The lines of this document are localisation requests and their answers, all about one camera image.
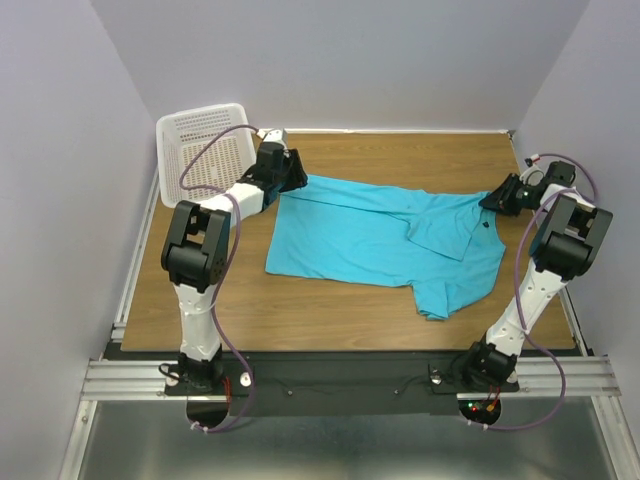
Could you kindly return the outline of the turquoise t shirt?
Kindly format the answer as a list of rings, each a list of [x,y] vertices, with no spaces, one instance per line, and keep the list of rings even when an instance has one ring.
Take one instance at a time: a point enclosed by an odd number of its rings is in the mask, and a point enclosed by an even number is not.
[[[506,250],[485,193],[433,194],[312,175],[279,200],[269,274],[409,287],[444,320],[494,289]]]

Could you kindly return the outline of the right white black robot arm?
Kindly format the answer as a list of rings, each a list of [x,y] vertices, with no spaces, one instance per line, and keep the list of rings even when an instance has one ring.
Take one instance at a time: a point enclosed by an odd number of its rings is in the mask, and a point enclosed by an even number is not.
[[[554,296],[590,269],[613,220],[610,211],[596,206],[596,188],[590,197],[576,188],[576,173],[587,173],[577,161],[543,153],[525,163],[522,174],[509,175],[479,202],[509,217],[530,210],[530,225],[538,230],[528,247],[526,274],[514,273],[513,299],[462,364],[462,380],[473,386],[497,388],[515,381],[533,326]]]

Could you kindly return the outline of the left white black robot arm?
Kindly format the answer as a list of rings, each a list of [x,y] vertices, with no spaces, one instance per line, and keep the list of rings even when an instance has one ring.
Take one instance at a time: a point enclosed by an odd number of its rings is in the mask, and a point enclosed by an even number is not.
[[[231,254],[237,250],[231,230],[268,209],[280,194],[307,182],[297,150],[282,141],[263,141],[256,163],[232,187],[206,201],[183,200],[174,207],[161,254],[181,321],[177,364],[161,369],[170,388],[208,395],[223,383],[222,341],[213,308]]]

